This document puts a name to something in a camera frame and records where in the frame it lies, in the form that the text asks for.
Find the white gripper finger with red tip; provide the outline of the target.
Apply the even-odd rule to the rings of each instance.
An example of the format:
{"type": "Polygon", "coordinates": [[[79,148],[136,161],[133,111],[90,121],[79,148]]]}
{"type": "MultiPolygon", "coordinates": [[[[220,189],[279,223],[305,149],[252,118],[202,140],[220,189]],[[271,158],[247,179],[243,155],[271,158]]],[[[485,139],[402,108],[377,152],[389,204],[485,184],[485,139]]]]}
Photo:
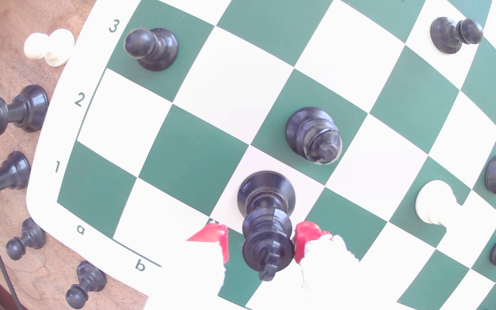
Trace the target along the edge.
{"type": "Polygon", "coordinates": [[[294,245],[303,277],[300,309],[395,309],[341,236],[302,221],[294,245]]]}
{"type": "Polygon", "coordinates": [[[150,282],[144,309],[202,309],[211,306],[225,279],[229,229],[207,223],[186,239],[163,246],[161,270],[150,282]]]}

